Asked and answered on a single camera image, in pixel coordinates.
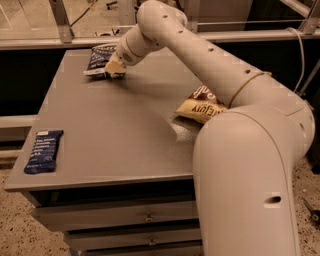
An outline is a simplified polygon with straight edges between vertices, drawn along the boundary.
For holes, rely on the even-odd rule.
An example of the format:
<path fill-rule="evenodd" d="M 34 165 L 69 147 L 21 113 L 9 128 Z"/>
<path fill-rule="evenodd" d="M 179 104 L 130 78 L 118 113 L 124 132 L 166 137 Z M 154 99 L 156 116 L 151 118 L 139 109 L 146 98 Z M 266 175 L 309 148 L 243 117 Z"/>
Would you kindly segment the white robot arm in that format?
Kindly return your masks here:
<path fill-rule="evenodd" d="M 183 12 L 146 0 L 114 58 L 135 65 L 166 47 L 227 107 L 201 128 L 193 152 L 204 255 L 300 256 L 292 171 L 314 139 L 311 108 L 186 23 Z"/>

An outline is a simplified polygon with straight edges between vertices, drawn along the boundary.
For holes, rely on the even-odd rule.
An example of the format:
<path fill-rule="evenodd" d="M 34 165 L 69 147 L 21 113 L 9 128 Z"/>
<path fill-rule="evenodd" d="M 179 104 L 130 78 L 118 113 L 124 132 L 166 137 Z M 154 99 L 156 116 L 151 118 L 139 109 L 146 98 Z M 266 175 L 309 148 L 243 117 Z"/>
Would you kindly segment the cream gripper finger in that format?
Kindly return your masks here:
<path fill-rule="evenodd" d="M 126 66 L 123 61 L 117 56 L 116 53 L 113 53 L 104 67 L 104 71 L 111 78 L 120 78 L 126 74 Z"/>

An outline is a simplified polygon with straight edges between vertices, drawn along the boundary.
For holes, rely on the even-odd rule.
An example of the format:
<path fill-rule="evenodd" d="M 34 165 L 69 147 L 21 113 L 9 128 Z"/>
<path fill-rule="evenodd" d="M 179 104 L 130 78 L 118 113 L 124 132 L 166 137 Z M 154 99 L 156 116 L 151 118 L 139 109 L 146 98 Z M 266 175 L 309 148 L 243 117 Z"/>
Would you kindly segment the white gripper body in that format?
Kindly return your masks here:
<path fill-rule="evenodd" d="M 126 33 L 116 47 L 117 56 L 125 65 L 138 64 L 146 56 L 146 44 L 141 34 Z"/>

